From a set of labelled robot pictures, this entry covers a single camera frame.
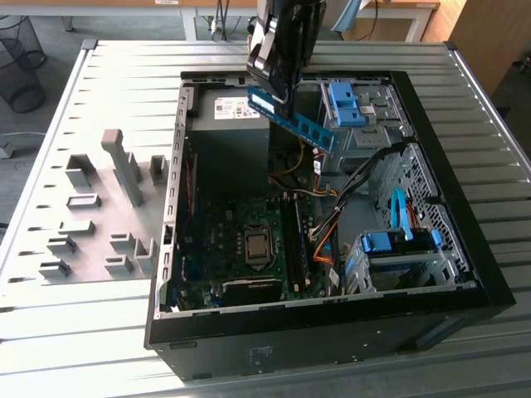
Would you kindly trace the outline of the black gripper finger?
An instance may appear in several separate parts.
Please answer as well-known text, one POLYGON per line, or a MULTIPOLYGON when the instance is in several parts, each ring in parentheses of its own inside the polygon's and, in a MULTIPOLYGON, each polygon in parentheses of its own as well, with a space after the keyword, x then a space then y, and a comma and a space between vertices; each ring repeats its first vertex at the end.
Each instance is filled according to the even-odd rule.
POLYGON ((277 99, 275 110, 290 119, 294 109, 295 87, 302 68, 308 63, 310 50, 279 50, 273 41, 270 65, 270 92, 277 99))

